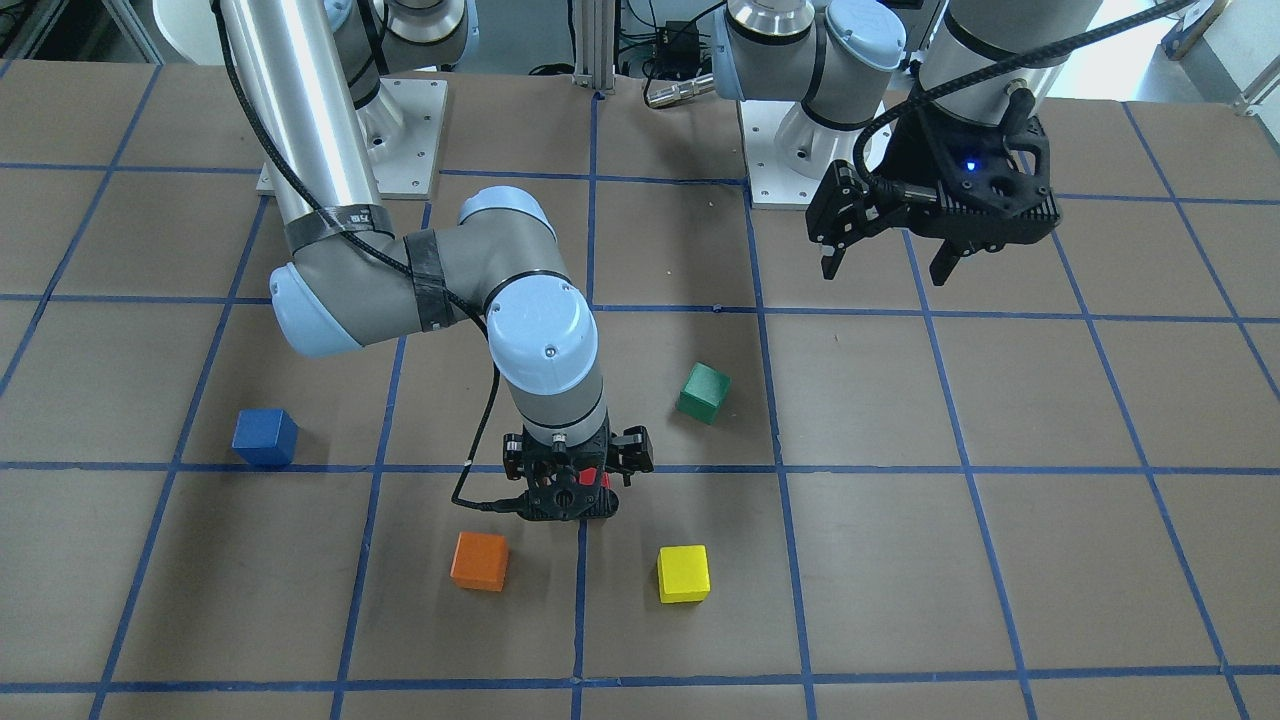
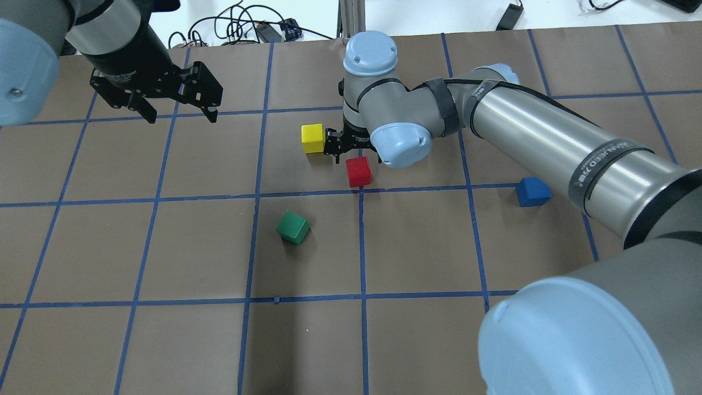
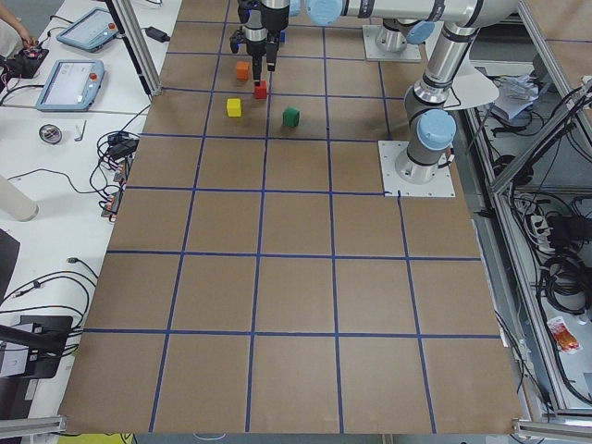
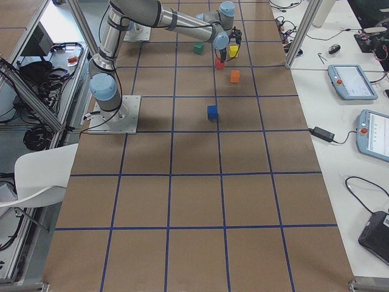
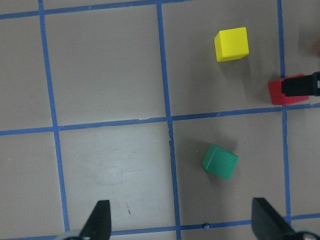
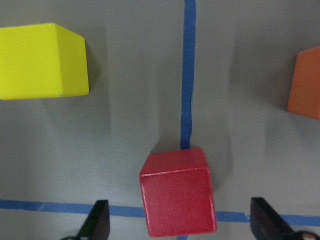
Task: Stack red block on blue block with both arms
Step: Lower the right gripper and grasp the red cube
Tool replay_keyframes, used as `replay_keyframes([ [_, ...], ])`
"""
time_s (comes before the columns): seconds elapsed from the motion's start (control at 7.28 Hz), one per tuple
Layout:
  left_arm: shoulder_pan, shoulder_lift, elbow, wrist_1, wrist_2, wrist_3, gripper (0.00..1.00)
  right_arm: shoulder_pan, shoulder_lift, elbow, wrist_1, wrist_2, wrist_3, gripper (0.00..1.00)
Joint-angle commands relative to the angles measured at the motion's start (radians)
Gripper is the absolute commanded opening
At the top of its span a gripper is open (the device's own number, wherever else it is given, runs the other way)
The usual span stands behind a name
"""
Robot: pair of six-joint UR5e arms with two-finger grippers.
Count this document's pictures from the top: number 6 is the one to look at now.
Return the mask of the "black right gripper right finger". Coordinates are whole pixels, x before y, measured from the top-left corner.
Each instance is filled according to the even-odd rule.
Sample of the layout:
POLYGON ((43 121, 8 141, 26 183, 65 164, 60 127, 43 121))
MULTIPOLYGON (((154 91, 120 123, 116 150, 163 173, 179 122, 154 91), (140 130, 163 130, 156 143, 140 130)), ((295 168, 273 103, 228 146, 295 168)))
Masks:
POLYGON ((263 197, 250 200, 250 229, 256 240, 302 240, 263 197))

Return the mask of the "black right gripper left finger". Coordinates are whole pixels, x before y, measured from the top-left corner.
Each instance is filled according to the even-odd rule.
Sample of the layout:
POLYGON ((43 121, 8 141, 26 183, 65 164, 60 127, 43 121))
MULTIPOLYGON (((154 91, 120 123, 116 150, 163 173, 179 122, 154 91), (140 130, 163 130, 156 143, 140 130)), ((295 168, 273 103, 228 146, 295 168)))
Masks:
POLYGON ((97 200, 76 235, 77 240, 107 240, 110 235, 108 200, 97 200))

